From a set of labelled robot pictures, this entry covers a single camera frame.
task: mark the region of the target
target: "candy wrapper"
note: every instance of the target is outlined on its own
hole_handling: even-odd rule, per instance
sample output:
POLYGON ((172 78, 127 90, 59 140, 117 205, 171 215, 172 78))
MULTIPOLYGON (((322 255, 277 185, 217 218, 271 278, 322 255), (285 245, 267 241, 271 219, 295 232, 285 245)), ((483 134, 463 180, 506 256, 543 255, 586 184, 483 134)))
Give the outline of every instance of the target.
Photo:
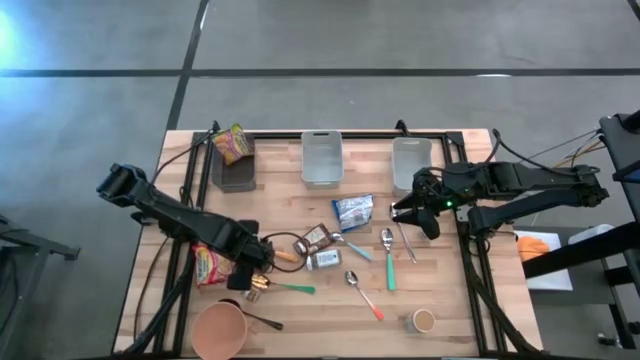
POLYGON ((371 210, 373 210, 372 194, 349 199, 331 200, 331 203, 340 221, 340 230, 343 233, 365 225, 371 219, 371 210))
POLYGON ((196 286, 219 284, 227 281, 233 263, 209 250, 204 245, 193 246, 196 255, 196 286))
POLYGON ((225 165, 229 166, 244 156, 253 155, 254 149, 247 141, 242 126, 233 124, 231 129, 218 133, 213 143, 222 154, 225 165))

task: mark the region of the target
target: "butcher block tabletop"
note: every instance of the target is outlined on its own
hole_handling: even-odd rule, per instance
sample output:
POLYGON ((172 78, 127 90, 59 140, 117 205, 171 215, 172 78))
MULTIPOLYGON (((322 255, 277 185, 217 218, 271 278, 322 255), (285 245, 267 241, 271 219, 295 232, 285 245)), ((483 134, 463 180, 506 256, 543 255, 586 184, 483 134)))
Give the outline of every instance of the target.
MULTIPOLYGON (((471 162, 484 161, 491 152, 491 139, 485 129, 412 132, 426 131, 461 131, 471 162)), ((193 131, 169 131, 162 147, 160 164, 186 150, 191 145, 192 135, 193 131)), ((442 144, 439 140, 433 142, 433 166, 442 167, 442 144)), ((453 159, 457 161, 457 154, 452 151, 453 159)), ((197 196, 203 153, 199 151, 193 199, 197 196)), ((284 330, 277 331, 247 318, 249 333, 238 357, 478 355, 452 213, 443 212, 438 218, 442 235, 433 241, 426 239, 418 227, 404 225, 417 258, 417 263, 413 264, 397 224, 390 220, 388 213, 389 204, 399 200, 391 193, 391 140, 343 139, 343 158, 344 179, 339 188, 307 190, 301 180, 300 140, 256 140, 256 190, 227 194, 209 181, 205 210, 234 219, 255 219, 260 223, 261 236, 280 231, 304 235, 319 223, 324 223, 329 231, 339 231, 331 200, 373 194, 370 224, 344 235, 345 240, 369 252, 373 261, 367 261, 344 243, 338 243, 333 246, 342 252, 341 266, 315 271, 303 269, 296 273, 274 270, 269 275, 276 283, 315 286, 315 295, 272 286, 256 303, 248 302, 237 291, 227 290, 225 284, 199 289, 194 284, 182 356, 196 356, 191 345, 191 327, 202 310, 223 298, 235 299, 243 310, 284 324, 284 330), (397 283, 394 292, 387 290, 386 251, 380 241, 380 232, 386 227, 394 232, 391 248, 397 283), (358 275, 360 288, 380 308, 384 314, 383 321, 376 319, 357 290, 345 282, 346 270, 353 270, 358 275), (428 334, 408 334, 403 326, 404 317, 421 308, 434 314, 435 328, 428 334)), ((188 155, 185 155, 163 170, 156 181, 160 191, 179 199, 187 160, 188 155)), ((156 227, 145 227, 142 231, 114 351, 125 349, 133 341, 134 314, 142 286, 164 239, 156 227)), ((292 247, 294 240, 286 236, 275 237, 274 247, 295 253, 292 247)), ((160 304, 171 241, 163 247, 152 274, 138 318, 138 332, 148 324, 160 304)), ((182 261, 186 251, 185 244, 182 261)), ((501 233, 491 239, 489 259, 500 306, 524 337, 541 349, 540 334, 513 236, 501 233)), ((278 261, 282 267, 291 267, 291 264, 278 261)), ((178 272, 182 270, 182 263, 178 269, 178 272)), ((495 349, 489 314, 484 305, 482 308, 489 348, 495 349)), ((164 342, 167 350, 172 346, 177 311, 176 304, 167 322, 164 342)))

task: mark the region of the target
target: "concrete floor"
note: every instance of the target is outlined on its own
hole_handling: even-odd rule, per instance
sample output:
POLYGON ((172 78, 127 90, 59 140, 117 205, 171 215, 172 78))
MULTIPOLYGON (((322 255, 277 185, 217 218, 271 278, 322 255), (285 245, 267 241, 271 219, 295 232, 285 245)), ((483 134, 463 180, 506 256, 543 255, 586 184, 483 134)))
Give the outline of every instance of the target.
MULTIPOLYGON (((179 69, 198 4, 3 0, 0 69, 179 69)), ((625 0, 224 0, 209 6, 194 68, 640 67, 639 34, 625 0)), ((110 351, 140 229, 95 187, 113 162, 156 166, 177 83, 0 78, 0 213, 82 247, 76 262, 48 264, 21 358, 110 351)), ((639 88, 634 76, 191 79, 178 128, 213 119, 255 129, 389 128, 402 118, 411 127, 496 127, 532 154, 601 116, 637 110, 639 88)), ((536 224, 631 219, 608 155, 585 161, 603 169, 611 199, 545 212, 536 224)), ((639 320, 628 290, 625 310, 639 320)), ((606 308, 536 306, 536 314, 553 353, 637 356, 595 344, 595 332, 613 330, 606 308)))

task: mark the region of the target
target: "blue snack bag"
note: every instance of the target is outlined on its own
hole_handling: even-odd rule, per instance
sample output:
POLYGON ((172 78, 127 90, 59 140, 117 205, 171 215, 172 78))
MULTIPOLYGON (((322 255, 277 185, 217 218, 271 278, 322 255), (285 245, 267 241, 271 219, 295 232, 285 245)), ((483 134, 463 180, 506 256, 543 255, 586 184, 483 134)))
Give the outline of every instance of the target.
POLYGON ((373 210, 373 194, 355 198, 331 200, 333 210, 340 221, 340 231, 343 233, 357 229, 371 220, 373 210))

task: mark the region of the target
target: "terracotta bowl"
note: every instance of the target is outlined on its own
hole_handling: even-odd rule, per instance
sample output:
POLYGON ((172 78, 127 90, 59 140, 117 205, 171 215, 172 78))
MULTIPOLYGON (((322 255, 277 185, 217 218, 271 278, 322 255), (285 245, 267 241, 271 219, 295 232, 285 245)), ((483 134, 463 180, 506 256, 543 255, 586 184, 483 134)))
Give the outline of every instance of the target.
POLYGON ((247 337, 247 322, 237 307, 215 303, 198 315, 191 344, 203 360, 227 360, 240 351, 247 337))

